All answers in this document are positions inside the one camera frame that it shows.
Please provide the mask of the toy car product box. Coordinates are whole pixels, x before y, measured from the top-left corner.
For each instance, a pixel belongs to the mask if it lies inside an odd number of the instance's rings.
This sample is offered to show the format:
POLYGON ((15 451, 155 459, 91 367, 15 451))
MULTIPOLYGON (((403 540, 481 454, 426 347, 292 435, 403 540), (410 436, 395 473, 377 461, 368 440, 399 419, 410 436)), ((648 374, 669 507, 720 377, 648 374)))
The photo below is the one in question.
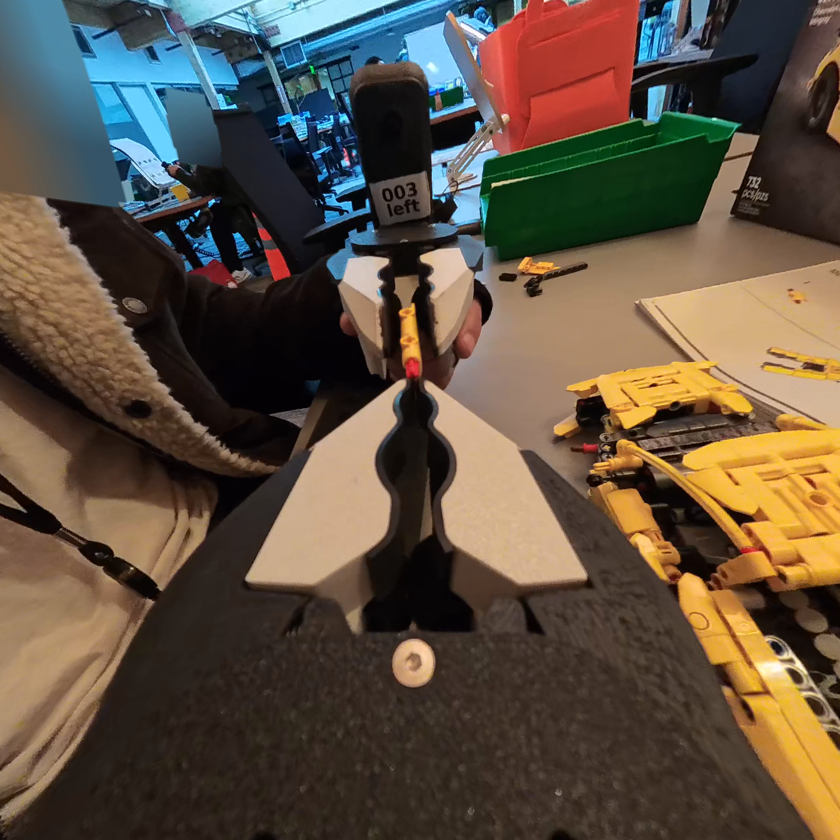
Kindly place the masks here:
POLYGON ((731 215, 839 243, 839 2, 812 2, 731 215))

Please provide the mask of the green plastic bin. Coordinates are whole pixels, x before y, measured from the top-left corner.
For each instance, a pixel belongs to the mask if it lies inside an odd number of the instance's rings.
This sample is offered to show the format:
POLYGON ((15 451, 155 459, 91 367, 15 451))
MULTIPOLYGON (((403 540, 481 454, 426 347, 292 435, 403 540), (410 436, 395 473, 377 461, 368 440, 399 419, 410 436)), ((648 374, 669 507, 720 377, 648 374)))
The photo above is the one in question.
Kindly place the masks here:
POLYGON ((489 159, 486 245, 510 260, 696 224, 738 129, 666 112, 489 159))

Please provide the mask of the open instruction booklet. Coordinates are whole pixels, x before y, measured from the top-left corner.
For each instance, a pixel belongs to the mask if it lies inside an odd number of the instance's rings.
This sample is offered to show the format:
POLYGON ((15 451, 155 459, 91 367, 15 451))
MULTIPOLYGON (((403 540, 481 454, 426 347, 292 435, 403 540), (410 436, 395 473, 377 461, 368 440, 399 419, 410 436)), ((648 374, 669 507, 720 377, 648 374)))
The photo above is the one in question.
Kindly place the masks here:
POLYGON ((839 262, 643 299, 693 361, 782 413, 839 424, 839 262))

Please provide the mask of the yellow toy brick car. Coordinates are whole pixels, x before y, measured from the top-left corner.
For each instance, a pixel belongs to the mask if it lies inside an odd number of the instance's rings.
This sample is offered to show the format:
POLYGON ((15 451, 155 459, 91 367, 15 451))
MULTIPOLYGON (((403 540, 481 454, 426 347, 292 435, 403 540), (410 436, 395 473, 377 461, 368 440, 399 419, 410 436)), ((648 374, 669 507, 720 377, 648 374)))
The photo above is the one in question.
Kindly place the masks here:
POLYGON ((838 429, 756 414, 715 362, 569 385, 556 440, 597 441, 587 495, 679 608, 764 768, 814 838, 838 838, 838 429))

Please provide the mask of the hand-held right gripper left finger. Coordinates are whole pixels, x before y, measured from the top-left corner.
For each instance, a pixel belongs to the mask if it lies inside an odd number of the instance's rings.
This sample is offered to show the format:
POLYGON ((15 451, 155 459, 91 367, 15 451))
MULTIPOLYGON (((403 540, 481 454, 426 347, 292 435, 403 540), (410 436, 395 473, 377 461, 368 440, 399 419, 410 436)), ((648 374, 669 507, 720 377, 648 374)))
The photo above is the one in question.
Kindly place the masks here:
POLYGON ((392 384, 310 447, 246 574, 250 589, 333 600, 350 629, 362 630, 373 596, 364 558, 388 533, 392 512, 375 457, 404 386, 392 384))

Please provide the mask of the red felt bag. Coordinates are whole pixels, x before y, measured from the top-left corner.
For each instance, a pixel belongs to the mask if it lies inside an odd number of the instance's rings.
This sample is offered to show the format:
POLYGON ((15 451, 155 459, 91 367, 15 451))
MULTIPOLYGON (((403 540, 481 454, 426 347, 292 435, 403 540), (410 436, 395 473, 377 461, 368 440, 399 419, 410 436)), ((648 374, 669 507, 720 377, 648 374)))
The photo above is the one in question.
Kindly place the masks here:
POLYGON ((530 1, 478 48, 483 78, 509 117, 499 154, 629 120, 638 1, 530 1))

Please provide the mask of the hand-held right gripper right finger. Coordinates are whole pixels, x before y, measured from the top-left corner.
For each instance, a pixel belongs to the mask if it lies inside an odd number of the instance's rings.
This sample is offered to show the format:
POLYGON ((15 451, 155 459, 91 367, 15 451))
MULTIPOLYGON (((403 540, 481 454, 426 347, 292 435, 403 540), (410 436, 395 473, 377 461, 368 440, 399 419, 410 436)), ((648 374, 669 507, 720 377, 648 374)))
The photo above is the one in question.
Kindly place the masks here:
POLYGON ((587 572, 518 446, 434 384, 427 393, 436 405, 431 429, 450 457, 434 514, 453 554, 451 590, 481 614, 499 599, 585 585, 587 572))

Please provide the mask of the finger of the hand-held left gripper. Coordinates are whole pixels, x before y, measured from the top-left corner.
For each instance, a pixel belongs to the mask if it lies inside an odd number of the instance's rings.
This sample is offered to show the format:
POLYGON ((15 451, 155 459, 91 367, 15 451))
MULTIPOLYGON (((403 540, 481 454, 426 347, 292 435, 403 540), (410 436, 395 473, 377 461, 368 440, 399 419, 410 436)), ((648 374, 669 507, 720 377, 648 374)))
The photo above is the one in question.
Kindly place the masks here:
POLYGON ((384 380, 401 379, 401 307, 395 292, 395 275, 384 256, 354 256, 338 285, 344 313, 362 348, 369 372, 384 380))
POLYGON ((474 280, 459 247, 436 248, 419 256, 415 307, 426 361, 452 348, 474 298, 474 280))

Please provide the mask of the white hoodie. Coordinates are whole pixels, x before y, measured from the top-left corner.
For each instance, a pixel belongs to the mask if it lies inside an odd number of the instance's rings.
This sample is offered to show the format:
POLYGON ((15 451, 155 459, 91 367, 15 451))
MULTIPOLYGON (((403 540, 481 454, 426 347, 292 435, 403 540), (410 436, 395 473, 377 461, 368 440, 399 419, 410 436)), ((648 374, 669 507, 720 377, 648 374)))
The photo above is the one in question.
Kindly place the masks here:
MULTIPOLYGON (((69 530, 164 587, 207 535, 215 484, 184 476, 2 370, 5 476, 69 530)), ((1 524, 2 821, 84 737, 151 603, 63 542, 1 524)))

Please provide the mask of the person's left forearm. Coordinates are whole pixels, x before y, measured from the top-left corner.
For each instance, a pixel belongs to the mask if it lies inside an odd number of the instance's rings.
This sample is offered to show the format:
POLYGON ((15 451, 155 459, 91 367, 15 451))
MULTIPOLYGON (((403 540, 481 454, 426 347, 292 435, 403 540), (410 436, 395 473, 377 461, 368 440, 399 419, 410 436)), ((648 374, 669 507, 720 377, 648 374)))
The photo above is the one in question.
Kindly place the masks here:
POLYGON ((380 391, 402 377, 389 363, 384 380, 369 372, 337 286, 320 260, 264 292, 228 289, 182 274, 185 298, 176 321, 183 365, 167 385, 194 417, 216 429, 209 401, 263 415, 305 403, 306 382, 380 391))

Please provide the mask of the person's left hand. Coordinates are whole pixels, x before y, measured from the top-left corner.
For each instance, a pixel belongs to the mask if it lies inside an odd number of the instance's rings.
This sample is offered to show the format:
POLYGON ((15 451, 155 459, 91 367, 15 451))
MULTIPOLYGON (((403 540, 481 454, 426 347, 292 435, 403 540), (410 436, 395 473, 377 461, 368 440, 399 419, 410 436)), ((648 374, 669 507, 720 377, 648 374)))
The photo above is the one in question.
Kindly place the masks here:
MULTIPOLYGON (((343 333, 357 338, 355 327, 350 317, 342 313, 339 325, 343 333)), ((438 388, 445 389, 451 382, 458 362, 468 359, 475 351, 482 330, 482 310, 477 297, 473 298, 455 341, 447 353, 434 356, 426 345, 423 350, 423 378, 434 383, 438 388)), ((388 375, 391 380, 405 378, 402 356, 398 353, 387 362, 388 375)))

